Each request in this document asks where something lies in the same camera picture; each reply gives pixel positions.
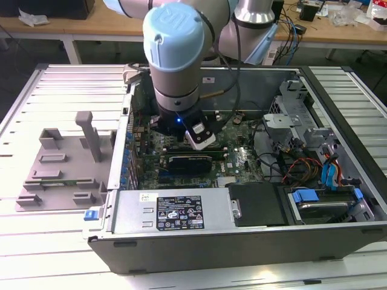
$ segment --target power supply label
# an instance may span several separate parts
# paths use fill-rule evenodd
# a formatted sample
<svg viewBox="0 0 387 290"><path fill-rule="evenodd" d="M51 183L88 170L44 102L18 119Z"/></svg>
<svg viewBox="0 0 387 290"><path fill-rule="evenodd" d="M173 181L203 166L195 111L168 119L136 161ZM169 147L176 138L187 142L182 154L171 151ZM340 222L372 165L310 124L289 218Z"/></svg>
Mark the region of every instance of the power supply label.
<svg viewBox="0 0 387 290"><path fill-rule="evenodd" d="M200 196L157 198L159 231L199 230L204 228Z"/></svg>

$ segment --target sticker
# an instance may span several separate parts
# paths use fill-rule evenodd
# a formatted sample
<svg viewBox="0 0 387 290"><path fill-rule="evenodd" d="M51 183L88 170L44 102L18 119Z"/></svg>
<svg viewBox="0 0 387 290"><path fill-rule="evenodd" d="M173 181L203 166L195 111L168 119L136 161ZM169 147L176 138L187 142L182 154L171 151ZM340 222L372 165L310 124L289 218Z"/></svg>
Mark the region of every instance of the sticker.
<svg viewBox="0 0 387 290"><path fill-rule="evenodd" d="M215 83L214 77L203 77L203 83Z"/></svg>
<svg viewBox="0 0 387 290"><path fill-rule="evenodd" d="M204 228L200 196L157 198L157 229L159 231L201 230Z"/></svg>
<svg viewBox="0 0 387 290"><path fill-rule="evenodd" d="M140 202L157 201L158 193L141 193Z"/></svg>

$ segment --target white paper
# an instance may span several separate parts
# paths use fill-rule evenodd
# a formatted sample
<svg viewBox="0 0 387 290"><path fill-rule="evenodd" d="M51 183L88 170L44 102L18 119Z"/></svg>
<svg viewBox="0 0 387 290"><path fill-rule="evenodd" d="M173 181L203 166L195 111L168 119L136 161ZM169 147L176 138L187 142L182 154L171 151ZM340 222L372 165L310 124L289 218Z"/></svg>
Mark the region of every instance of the white paper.
<svg viewBox="0 0 387 290"><path fill-rule="evenodd" d="M357 8L357 9L359 9L359 8L363 5L363 3L357 2L357 1L355 1L355 0L350 0L350 2L348 3L348 5L350 5L350 4L351 4L353 7Z"/></svg>
<svg viewBox="0 0 387 290"><path fill-rule="evenodd" d="M157 201L158 193L141 193L140 202L155 202Z"/></svg>
<svg viewBox="0 0 387 290"><path fill-rule="evenodd" d="M363 23L363 24L366 24L368 25L369 21L371 19L367 17L367 14L362 12L360 15L358 15L358 17L355 18L355 21L356 22L359 22L359 23Z"/></svg>
<svg viewBox="0 0 387 290"><path fill-rule="evenodd" d="M23 12L19 9L20 16L19 20L29 25L30 27L34 27L35 25L42 25L50 23L45 15L31 15L26 12Z"/></svg>
<svg viewBox="0 0 387 290"><path fill-rule="evenodd" d="M340 11L343 9L344 5L328 5L328 10L329 11Z"/></svg>

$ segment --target wire bundle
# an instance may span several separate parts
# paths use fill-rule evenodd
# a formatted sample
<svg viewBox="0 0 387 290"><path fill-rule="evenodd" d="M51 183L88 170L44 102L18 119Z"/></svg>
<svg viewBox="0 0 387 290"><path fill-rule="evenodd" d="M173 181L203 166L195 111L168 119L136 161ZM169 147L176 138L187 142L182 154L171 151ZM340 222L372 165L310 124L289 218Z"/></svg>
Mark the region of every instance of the wire bundle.
<svg viewBox="0 0 387 290"><path fill-rule="evenodd" d="M329 154L324 154L324 157L328 160L330 159L330 156ZM342 186L342 183L341 183L341 180L342 180L342 169L341 169L341 166L339 165L339 163L337 163L337 160L334 160L332 163L331 163L335 168L336 168L336 172L337 172L337 179L336 179L336 182L339 186Z"/></svg>
<svg viewBox="0 0 387 290"><path fill-rule="evenodd" d="M291 18L287 16L284 8L282 8L282 11L283 11L283 13L281 13L282 17L279 19L279 22L286 24L289 32L288 32L288 38L286 40L286 43L280 49L278 55L274 59L274 63L276 61L279 62L284 56L289 56L289 58L286 61L286 65L289 65L291 60L293 59L294 54L299 48L299 44L302 40L302 35L300 36L297 34L296 27L294 26L294 23L291 20Z"/></svg>
<svg viewBox="0 0 387 290"><path fill-rule="evenodd" d="M290 172L297 164L303 164L306 168L306 173L304 173L300 178L295 178ZM286 182L286 179L289 180L290 187L299 187L307 183L308 181L313 180L319 174L322 164L320 161L313 158L298 158L293 164L289 167L287 174L282 179L282 183Z"/></svg>

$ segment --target light blue joint cap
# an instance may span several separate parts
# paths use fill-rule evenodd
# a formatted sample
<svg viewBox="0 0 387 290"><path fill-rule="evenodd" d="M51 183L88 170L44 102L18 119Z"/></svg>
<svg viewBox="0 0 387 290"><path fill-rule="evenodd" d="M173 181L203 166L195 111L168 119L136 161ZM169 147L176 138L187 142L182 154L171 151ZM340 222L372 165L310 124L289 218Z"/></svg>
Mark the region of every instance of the light blue joint cap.
<svg viewBox="0 0 387 290"><path fill-rule="evenodd" d="M113 10L118 14L125 15L125 13L122 11L119 0L103 0L103 1L110 10Z"/></svg>
<svg viewBox="0 0 387 290"><path fill-rule="evenodd" d="M251 55L244 61L245 63L249 63L251 65L257 65L262 62L267 50L270 48L270 44L272 43L274 36L276 35L278 26L273 24L272 27L268 30L265 37L262 38L260 43L253 50Z"/></svg>
<svg viewBox="0 0 387 290"><path fill-rule="evenodd" d="M144 18L143 32L148 62L167 73L194 63L204 45L202 19L184 3L171 2L153 8Z"/></svg>
<svg viewBox="0 0 387 290"><path fill-rule="evenodd" d="M229 0L229 6L230 6L230 19L231 16L234 14L234 11L236 9L236 6L238 5L239 0Z"/></svg>

